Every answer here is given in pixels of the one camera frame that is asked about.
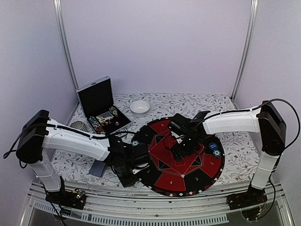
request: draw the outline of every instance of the black case lid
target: black case lid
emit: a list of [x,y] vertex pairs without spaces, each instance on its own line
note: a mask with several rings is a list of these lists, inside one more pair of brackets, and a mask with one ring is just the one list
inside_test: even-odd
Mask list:
[[109,76],[98,79],[77,90],[79,101],[89,118],[104,108],[114,105],[111,79]]

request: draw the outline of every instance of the red segment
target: red segment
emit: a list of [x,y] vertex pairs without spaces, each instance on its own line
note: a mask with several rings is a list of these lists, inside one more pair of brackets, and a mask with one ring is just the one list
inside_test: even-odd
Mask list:
[[186,190],[184,178],[169,173],[162,173],[155,186],[169,191],[180,192]]
[[220,170],[222,157],[214,158],[213,155],[205,154],[203,166],[200,168],[204,173],[213,178]]
[[150,127],[157,133],[160,133],[168,129],[169,122],[170,120],[159,121],[157,123],[150,125]]
[[[170,130],[165,130],[163,131],[162,133],[160,134],[157,134],[156,136],[165,136],[165,138],[163,138],[160,142],[166,142],[167,144],[167,136],[169,136],[169,133],[170,133]],[[156,147],[157,145],[157,141],[156,141],[156,136],[154,136],[152,142],[151,142],[151,145],[149,146],[149,152],[151,152],[151,150]]]

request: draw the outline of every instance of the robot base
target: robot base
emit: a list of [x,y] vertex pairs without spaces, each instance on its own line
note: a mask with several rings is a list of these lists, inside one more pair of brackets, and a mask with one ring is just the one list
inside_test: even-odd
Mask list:
[[228,195],[227,204],[229,204],[230,210],[236,210],[264,203],[267,200],[264,189],[255,189],[250,185],[246,192]]
[[58,204],[65,207],[75,208],[83,210],[86,203],[86,195],[84,191],[80,192],[68,192],[65,190],[65,184],[61,178],[61,189],[58,192],[48,192],[46,201],[54,204]]

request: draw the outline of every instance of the black segment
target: black segment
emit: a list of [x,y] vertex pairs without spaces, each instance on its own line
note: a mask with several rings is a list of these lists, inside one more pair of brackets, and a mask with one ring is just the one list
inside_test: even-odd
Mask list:
[[157,132],[154,131],[151,127],[143,126],[132,140],[138,140],[140,143],[150,145],[156,134]]
[[171,169],[168,165],[164,164],[160,167],[161,170]]
[[158,171],[156,166],[152,163],[150,163],[150,166],[138,173],[138,177],[142,180],[141,182],[149,187],[151,186],[152,190],[154,188],[154,184],[158,180],[158,178],[161,176],[163,172]]
[[202,161],[200,160],[200,157],[197,157],[197,159],[193,162],[192,166],[199,166],[202,164]]
[[212,185],[212,178],[204,173],[201,169],[197,169],[184,177],[187,191],[204,191],[205,186]]
[[159,143],[165,136],[156,136],[156,142]]

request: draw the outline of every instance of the blue poker chip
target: blue poker chip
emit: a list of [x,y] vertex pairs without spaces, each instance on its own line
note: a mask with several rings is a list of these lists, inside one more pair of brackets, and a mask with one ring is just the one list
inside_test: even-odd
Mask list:
[[210,143],[210,144],[209,144],[209,148],[210,148],[211,150],[216,150],[216,149],[218,148],[218,146],[217,146],[216,143]]
[[214,156],[214,158],[220,158],[221,152],[216,149],[216,150],[213,151],[213,156]]

